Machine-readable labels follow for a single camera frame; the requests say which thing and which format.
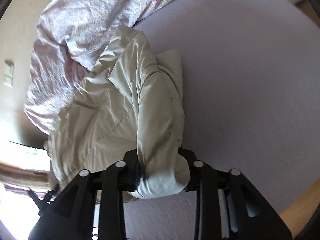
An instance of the wall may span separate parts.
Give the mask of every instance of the wall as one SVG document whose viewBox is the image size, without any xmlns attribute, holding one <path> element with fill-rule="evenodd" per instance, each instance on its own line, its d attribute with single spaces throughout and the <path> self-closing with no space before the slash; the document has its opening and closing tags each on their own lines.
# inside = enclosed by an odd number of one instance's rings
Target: wall
<svg viewBox="0 0 320 240">
<path fill-rule="evenodd" d="M 46 139 L 23 112 L 23 104 L 36 25 L 50 1 L 13 0 L 0 20 L 0 153 L 4 140 L 41 147 Z M 15 66 L 12 88 L 3 84 L 5 60 Z"/>
</svg>

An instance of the beige jacket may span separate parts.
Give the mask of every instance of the beige jacket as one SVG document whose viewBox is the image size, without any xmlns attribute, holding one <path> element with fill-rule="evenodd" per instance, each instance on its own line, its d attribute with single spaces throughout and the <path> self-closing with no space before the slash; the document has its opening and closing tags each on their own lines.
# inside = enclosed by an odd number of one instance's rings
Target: beige jacket
<svg viewBox="0 0 320 240">
<path fill-rule="evenodd" d="M 124 27 L 55 121 L 48 139 L 52 171 L 63 189 L 80 170 L 104 170 L 137 149 L 145 177 L 131 195 L 177 194 L 190 180 L 178 155 L 183 127 L 178 51 L 154 56 L 143 32 Z"/>
</svg>

